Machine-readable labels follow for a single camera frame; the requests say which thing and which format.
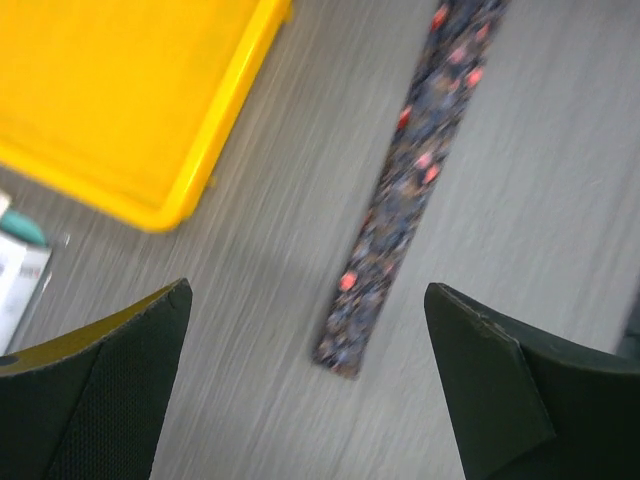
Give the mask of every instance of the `floor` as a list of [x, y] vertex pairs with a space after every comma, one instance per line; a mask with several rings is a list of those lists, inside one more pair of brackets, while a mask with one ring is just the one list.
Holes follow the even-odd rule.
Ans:
[[512, 0], [360, 379], [309, 353], [434, 0], [298, 0], [195, 215], [148, 236], [8, 172], [51, 233], [13, 347], [186, 276], [154, 479], [462, 479], [422, 312], [431, 281], [612, 351], [640, 271], [640, 4]]

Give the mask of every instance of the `gray wood-grain floor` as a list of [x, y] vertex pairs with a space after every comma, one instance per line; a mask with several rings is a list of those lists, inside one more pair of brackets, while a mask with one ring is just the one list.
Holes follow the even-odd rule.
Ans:
[[155, 479], [461, 479], [431, 281], [613, 350], [640, 271], [640, 4], [513, 0], [360, 380], [309, 363], [434, 10], [298, 0], [218, 187], [172, 234], [0, 175], [58, 243], [14, 348], [192, 282]]

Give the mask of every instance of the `speckled strip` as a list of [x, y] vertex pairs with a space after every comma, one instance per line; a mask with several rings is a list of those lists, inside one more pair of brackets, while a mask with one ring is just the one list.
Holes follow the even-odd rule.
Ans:
[[445, 0], [433, 16], [374, 198], [313, 352], [316, 363], [339, 375], [360, 372], [508, 3]]

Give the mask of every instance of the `white packaging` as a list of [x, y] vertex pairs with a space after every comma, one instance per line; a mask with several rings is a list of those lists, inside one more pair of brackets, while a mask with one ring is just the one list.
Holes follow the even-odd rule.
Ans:
[[0, 231], [0, 355], [6, 353], [50, 257], [50, 248]]

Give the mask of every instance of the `tray rim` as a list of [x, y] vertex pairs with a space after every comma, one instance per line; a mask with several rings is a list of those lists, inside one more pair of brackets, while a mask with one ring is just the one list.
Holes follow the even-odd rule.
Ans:
[[43, 156], [1, 140], [0, 165], [140, 230], [161, 233], [173, 229], [195, 210], [275, 34], [291, 19], [291, 1], [259, 0], [184, 163], [158, 208], [57, 170], [43, 162]]

